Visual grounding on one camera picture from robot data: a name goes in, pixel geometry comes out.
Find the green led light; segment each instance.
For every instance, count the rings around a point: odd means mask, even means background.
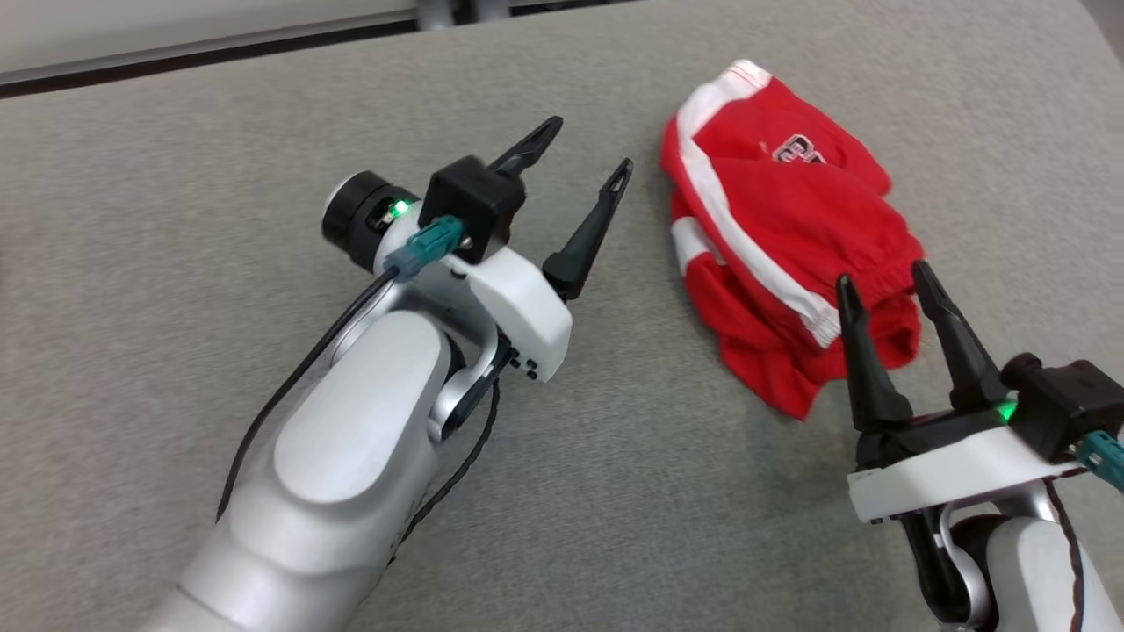
[[[395,219],[398,219],[399,217],[402,216],[402,214],[405,214],[409,209],[410,209],[410,202],[406,200],[398,200],[397,202],[393,204],[393,206],[390,207],[390,215],[393,215]]]
[[[997,413],[999,413],[999,416],[1003,417],[1003,423],[1006,424],[1007,422],[1010,421],[1010,416],[1015,414],[1015,408],[1017,406],[1018,406],[1017,401],[1013,399],[1007,399],[1005,401],[996,404],[995,409]]]

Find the printed logo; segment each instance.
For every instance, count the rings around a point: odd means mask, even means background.
[[[788,141],[785,141],[785,144],[773,152],[773,160],[777,162],[804,161],[826,163],[824,156],[819,155],[815,145],[804,134],[796,134]]]

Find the red cloth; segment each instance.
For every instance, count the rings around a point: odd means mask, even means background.
[[[846,376],[835,280],[853,279],[889,368],[921,340],[909,267],[924,256],[882,196],[870,152],[751,62],[699,87],[668,123],[672,235],[683,282],[723,361],[804,419]]]

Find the white wall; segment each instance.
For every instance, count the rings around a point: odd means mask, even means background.
[[[411,0],[0,0],[0,73],[194,42],[383,16]]]

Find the black cylindrical motor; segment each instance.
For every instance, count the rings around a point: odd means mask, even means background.
[[[356,265],[374,272],[374,254],[387,228],[418,199],[370,171],[361,171],[328,198],[320,232]]]

